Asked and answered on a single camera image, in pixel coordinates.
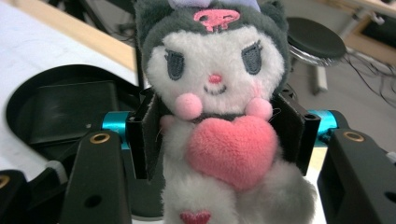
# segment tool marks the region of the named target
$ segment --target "plush face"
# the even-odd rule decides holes
[[[199,97],[204,113],[243,114],[255,97],[269,100],[285,73],[273,40],[253,26],[213,33],[171,33],[155,47],[147,76],[168,108],[184,93]]]

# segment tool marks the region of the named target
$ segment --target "pink skull emblem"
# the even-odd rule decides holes
[[[195,13],[194,20],[199,21],[206,27],[208,32],[214,32],[215,28],[228,29],[228,24],[237,21],[240,14],[229,9],[206,9]]]

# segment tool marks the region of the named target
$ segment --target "plush toy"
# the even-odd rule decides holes
[[[143,70],[163,126],[166,224],[310,223],[315,191],[268,122],[290,70],[282,5],[142,0]]]

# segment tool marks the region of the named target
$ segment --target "kuromi plush toy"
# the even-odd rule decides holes
[[[282,159],[270,99],[290,70],[282,5],[141,0],[143,70],[163,126],[166,224],[305,224],[315,191]]]

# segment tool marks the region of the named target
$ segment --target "pink plush heart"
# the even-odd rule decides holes
[[[197,214],[188,211],[180,214],[180,218],[185,224],[206,224],[210,217],[210,213],[207,211],[202,211]]]
[[[274,128],[264,119],[205,119],[192,133],[186,156],[193,169],[246,190],[271,167],[277,144]]]

